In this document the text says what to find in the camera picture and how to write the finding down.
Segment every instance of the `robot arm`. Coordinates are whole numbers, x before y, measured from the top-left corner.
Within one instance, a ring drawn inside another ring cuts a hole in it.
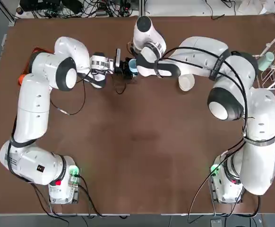
[[[20,89],[15,128],[0,150],[0,162],[7,169],[9,153],[13,172],[32,183],[48,184],[51,201],[60,204],[72,201],[74,187],[69,185],[69,172],[76,167],[75,162],[71,157],[37,147],[35,140],[47,131],[52,88],[70,91],[76,83],[77,71],[86,70],[89,70],[88,51],[72,38],[59,38],[55,54],[33,53],[30,73],[23,78]]]
[[[139,37],[137,32],[139,20],[134,31],[134,50],[140,49],[144,42],[144,39],[141,39],[140,43],[136,41]],[[150,32],[153,37],[157,36],[155,29],[151,29]],[[180,87],[186,86],[188,90],[194,85],[193,74],[212,78],[215,72],[220,72],[232,79],[217,73],[216,78],[213,77],[215,84],[208,96],[207,105],[210,112],[220,120],[237,120],[245,116],[241,84],[225,62],[237,72],[246,91],[248,104],[246,143],[240,151],[228,159],[227,165],[220,167],[218,176],[214,178],[216,184],[220,184],[221,180],[223,185],[216,190],[217,197],[220,202],[235,202],[242,186],[253,194],[264,194],[275,175],[275,96],[269,90],[252,87],[258,73],[256,61],[246,53],[230,53],[226,44],[205,37],[187,38],[180,44],[182,49],[175,50],[168,57],[172,60],[164,59],[163,54],[157,49],[158,44],[149,45],[154,43],[149,39],[137,56],[137,69],[142,76],[178,77],[179,83],[181,81],[185,83],[185,85],[180,84]],[[185,47],[199,48],[216,56]],[[217,157],[215,164],[219,164],[225,157],[226,155]]]

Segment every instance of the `cable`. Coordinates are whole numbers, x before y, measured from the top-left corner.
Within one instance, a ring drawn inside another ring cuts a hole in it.
[[[234,155],[236,152],[238,152],[242,146],[245,144],[245,142],[243,142],[243,144],[238,148],[236,149],[234,152],[232,152],[229,156],[227,156],[220,164],[218,164],[218,166],[213,170],[211,171],[211,173],[206,177],[206,179],[203,181],[203,183],[200,185],[200,187],[198,188],[197,192],[195,193],[194,197],[193,197],[193,200],[192,200],[192,203],[190,205],[190,209],[188,211],[188,218],[187,218],[187,222],[189,223],[189,216],[190,216],[190,213],[191,213],[191,210],[192,210],[192,206],[193,206],[193,203],[199,193],[199,191],[201,190],[201,188],[204,186],[205,182],[209,179],[209,177],[215,172],[216,169],[218,169],[218,167],[220,165],[222,165],[226,160],[228,160],[228,158],[230,158],[232,155]]]
[[[171,221],[172,221],[172,215],[170,215],[169,225],[168,227],[171,227]]]
[[[196,219],[194,219],[193,221],[191,221],[191,222],[188,222],[188,224],[192,224],[193,222],[195,222],[195,221],[197,221],[197,220],[199,220],[201,217],[203,217],[204,215],[201,215],[201,216],[199,216],[199,217],[197,217]]]
[[[111,74],[111,79],[112,79],[112,83],[113,83],[113,87],[114,87],[114,90],[115,90],[115,92],[118,94],[118,95],[121,95],[121,94],[123,94],[124,93],[124,91],[126,90],[126,87],[127,87],[127,84],[126,84],[126,82],[124,82],[124,88],[123,88],[123,90],[121,91],[121,92],[119,92],[118,90],[117,90],[117,88],[115,87],[115,83],[114,83],[114,79],[113,79],[113,74],[114,74],[114,72],[113,71],[111,71],[111,70],[99,70],[100,72],[109,72],[110,74]]]
[[[79,108],[79,110],[77,110],[77,111],[74,112],[74,113],[68,113],[68,112],[66,112],[65,110],[62,110],[61,108],[57,107],[57,106],[52,102],[52,99],[50,99],[50,103],[51,103],[57,110],[61,111],[61,112],[64,113],[64,114],[67,114],[67,115],[69,115],[69,116],[71,116],[71,115],[76,115],[77,113],[79,113],[79,112],[83,109],[83,107],[84,107],[84,105],[85,105],[85,101],[86,101],[86,88],[85,88],[85,81],[84,81],[84,78],[81,79],[81,80],[79,80],[78,82],[76,82],[76,84],[79,83],[79,82],[81,82],[81,81],[83,81],[84,100],[83,100],[83,103],[82,103],[81,107]]]
[[[253,221],[254,221],[254,223],[255,223],[255,227],[257,227],[257,224],[256,224],[256,221],[255,221],[255,219],[254,218],[252,218],[253,219]]]
[[[117,90],[117,88],[115,87],[115,83],[114,83],[114,79],[113,79],[112,74],[111,74],[111,78],[112,78],[112,83],[113,83],[113,87],[114,87],[115,92],[116,92],[118,95],[123,94],[124,91],[126,90],[126,86],[127,86],[126,83],[124,82],[124,88],[123,88],[123,90],[122,90],[121,92],[119,92],[119,91]]]
[[[100,213],[98,212],[98,210],[95,208],[94,202],[92,201],[92,199],[91,199],[91,197],[90,197],[88,191],[87,191],[82,185],[79,184],[78,186],[79,186],[79,188],[81,188],[81,189],[83,190],[83,192],[85,192],[85,194],[87,195],[88,200],[90,201],[91,205],[93,206],[93,209],[94,209],[95,213],[97,214],[97,216],[100,216],[100,217],[102,217],[102,218],[106,217],[106,216],[100,214]]]
[[[180,50],[180,49],[188,49],[188,50],[195,50],[195,51],[200,51],[200,52],[204,52],[204,53],[207,53],[211,56],[214,56],[216,58],[219,58],[218,55],[212,53],[212,52],[209,52],[209,51],[206,51],[206,50],[203,50],[203,49],[200,49],[200,48],[196,48],[196,47],[186,47],[186,46],[183,46],[183,47],[175,47],[175,48],[172,48],[170,49],[169,51],[167,51],[163,56],[166,56],[167,54],[169,54],[170,52],[172,51],[175,51],[175,50]],[[185,62],[185,61],[181,61],[181,63],[185,63],[185,64],[189,64],[191,65],[191,63],[189,62]],[[226,66],[228,66],[231,71],[234,73],[235,77],[237,78],[237,80],[239,81],[240,85],[241,85],[241,89],[242,89],[242,97],[243,97],[243,100],[244,100],[244,104],[245,104],[245,119],[248,119],[248,105],[247,105],[247,95],[246,95],[246,90],[245,90],[245,87],[242,83],[242,80],[241,78],[239,77],[238,73],[235,71],[235,69],[227,62],[227,61],[224,61],[224,64]],[[246,133],[245,137],[247,137],[247,120],[245,120],[245,123],[244,123],[244,126],[243,126],[243,132]]]
[[[84,218],[83,216],[81,216],[81,217],[82,217],[82,219],[85,221],[86,226],[88,227],[88,223],[87,223],[87,221],[85,220],[85,218]]]
[[[244,188],[242,188],[242,190],[241,190],[239,196],[236,198],[236,201],[235,201],[235,203],[234,203],[234,206],[233,206],[233,208],[232,208],[230,214],[227,214],[226,216],[222,216],[222,217],[228,218],[228,217],[230,217],[230,216],[233,214],[234,209],[235,209],[235,207],[236,207],[236,204],[238,203],[238,200],[239,200],[239,198],[241,197],[243,190],[244,190]]]
[[[248,215],[248,214],[235,214],[235,215],[239,216],[239,217],[253,218],[253,217],[255,217],[259,213],[260,206],[261,206],[261,197],[258,196],[257,208],[256,208],[256,210],[255,210],[255,212],[253,214],[250,214],[250,215]]]
[[[215,210],[215,205],[214,205],[214,201],[213,201],[213,192],[212,192],[211,179],[208,182],[209,182],[209,190],[210,190],[210,195],[211,195],[211,202],[212,202],[212,206],[213,206],[213,217],[215,217],[216,216],[216,210]]]
[[[225,4],[228,8],[232,8],[232,3],[234,2],[234,15],[236,16],[236,10],[235,10],[235,6],[236,6],[236,2],[235,0],[221,0],[223,4]]]
[[[88,187],[87,187],[87,184],[86,184],[85,179],[84,179],[81,175],[76,175],[76,177],[79,177],[80,179],[83,180],[83,182],[84,182],[84,184],[85,184],[85,186],[86,186],[86,189],[85,189],[82,185],[80,185],[80,184],[79,184],[79,188],[81,188],[81,189],[85,192],[85,194],[87,195],[88,200],[90,201],[91,205],[93,206],[93,209],[94,209],[95,213],[96,213],[98,216],[102,217],[102,218],[106,217],[106,216],[100,214],[100,213],[98,212],[98,210],[95,208],[95,204],[94,204],[94,202],[92,201],[92,199],[91,199],[91,197],[90,197],[90,195],[89,195]]]
[[[213,9],[212,9],[212,7],[209,5],[209,3],[207,2],[207,0],[205,0],[205,3],[206,3],[206,4],[210,7],[210,9],[211,9],[211,19],[212,19],[212,20],[217,20],[217,19],[219,19],[219,18],[221,18],[221,17],[224,16],[224,14],[222,14],[221,16],[217,16],[217,17],[213,18]]]
[[[34,188],[34,191],[35,191],[35,193],[36,193],[36,195],[37,195],[37,198],[38,198],[38,201],[39,201],[39,203],[40,203],[40,205],[41,205],[41,207],[42,207],[42,210],[43,210],[49,217],[51,217],[51,218],[56,218],[56,219],[60,219],[60,220],[62,220],[62,221],[64,221],[64,222],[67,222],[67,227],[68,227],[68,226],[69,226],[69,221],[67,221],[67,220],[65,220],[65,219],[63,219],[63,218],[60,218],[60,217],[56,217],[56,216],[54,216],[54,215],[51,215],[51,214],[49,214],[49,213],[46,211],[46,209],[44,208],[44,206],[43,206],[43,204],[42,204],[42,202],[41,202],[40,196],[39,196],[39,194],[38,194],[38,192],[37,192],[37,190],[36,190],[36,185],[35,185],[34,183],[32,183],[31,185],[32,185],[32,187]]]

